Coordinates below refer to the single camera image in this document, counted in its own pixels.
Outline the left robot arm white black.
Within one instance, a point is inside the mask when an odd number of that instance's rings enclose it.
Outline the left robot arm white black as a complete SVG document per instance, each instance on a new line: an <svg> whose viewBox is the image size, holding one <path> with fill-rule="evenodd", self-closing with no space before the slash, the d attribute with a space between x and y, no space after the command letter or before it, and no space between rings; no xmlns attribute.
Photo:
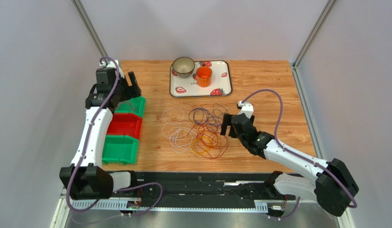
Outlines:
<svg viewBox="0 0 392 228"><path fill-rule="evenodd" d="M96 70L96 83L85 99L85 126L78 150L59 177L73 200L108 199L132 184L131 171L108 173L102 168L106 132L121 102L140 97L142 91L133 71L116 74L114 67Z"/></svg>

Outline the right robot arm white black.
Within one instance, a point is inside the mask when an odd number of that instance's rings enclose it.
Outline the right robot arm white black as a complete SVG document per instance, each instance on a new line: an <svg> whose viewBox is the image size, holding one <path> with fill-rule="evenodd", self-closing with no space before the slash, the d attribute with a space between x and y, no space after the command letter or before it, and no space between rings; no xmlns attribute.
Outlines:
<svg viewBox="0 0 392 228"><path fill-rule="evenodd" d="M340 217L347 208L356 208L354 197L359 188L346 164L339 159L327 161L288 148L275 136L257 131L254 117L245 114L224 114L221 135L227 128L229 137L237 138L253 155L280 163L299 176L275 171L265 184L281 195L294 195L316 201L326 212Z"/></svg>

